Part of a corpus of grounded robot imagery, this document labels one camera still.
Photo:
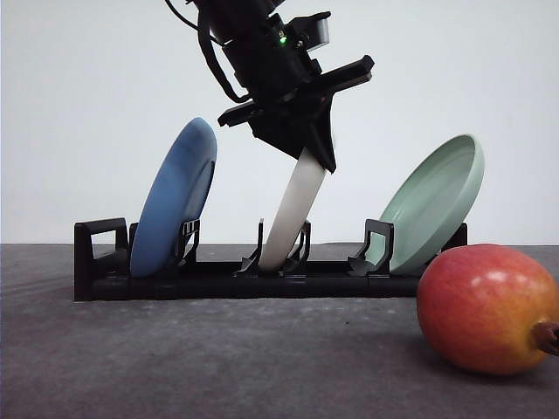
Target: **gray table surface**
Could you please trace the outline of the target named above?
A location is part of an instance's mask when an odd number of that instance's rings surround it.
[[[559,277],[559,246],[521,249]],[[72,252],[2,246],[4,418],[559,415],[558,359],[510,378],[459,371],[424,342],[414,299],[74,303]]]

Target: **white backdrop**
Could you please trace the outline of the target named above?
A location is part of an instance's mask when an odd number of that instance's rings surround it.
[[[196,116],[219,146],[202,240],[252,243],[262,216],[270,227],[295,161],[248,126],[218,126],[233,104],[163,0],[2,7],[4,243],[71,243],[75,222],[136,221],[171,142]],[[194,6],[182,10],[196,19]],[[487,160],[467,219],[472,241],[559,244],[559,2],[278,8],[284,21],[323,10],[333,16],[330,45],[313,53],[322,68],[365,53],[376,66],[371,82],[335,98],[338,170],[310,214],[315,242],[361,240],[364,219],[380,216],[432,150],[470,133]]]

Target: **dish rack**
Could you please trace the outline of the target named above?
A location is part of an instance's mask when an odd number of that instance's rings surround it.
[[[263,219],[258,226],[256,249],[248,258],[217,262],[198,260],[201,224],[200,220],[195,220],[181,225],[177,232],[176,256],[166,268],[150,277],[132,278],[129,260],[137,225],[133,223],[128,229],[124,218],[74,225],[75,301],[415,297],[423,273],[390,274],[394,249],[392,223],[368,219],[362,247],[355,256],[340,261],[315,261],[308,260],[311,223],[307,221],[282,269],[269,273],[259,270]],[[114,251],[96,258],[92,236],[109,231],[115,231]],[[373,234],[384,237],[384,254],[376,264],[365,259]],[[462,223],[441,251],[466,244],[467,225]]]

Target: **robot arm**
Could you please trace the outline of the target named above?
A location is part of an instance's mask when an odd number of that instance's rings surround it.
[[[330,12],[284,24],[279,14],[272,14],[283,1],[187,2],[199,10],[198,42],[208,67],[227,96],[244,104],[229,109],[218,121],[230,127],[248,122],[255,137],[294,158],[308,148],[322,167],[334,172],[332,99],[341,90],[369,81],[374,62],[365,56],[322,73],[318,60],[308,52],[328,42]],[[210,31],[248,94],[239,97],[233,91],[217,62]]]

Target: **mint green plate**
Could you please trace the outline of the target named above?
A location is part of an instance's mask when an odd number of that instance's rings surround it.
[[[414,170],[380,217],[394,224],[390,272],[418,271],[450,240],[480,191],[484,168],[480,144],[471,135],[461,135]],[[383,237],[372,237],[367,260],[376,263],[383,254]]]

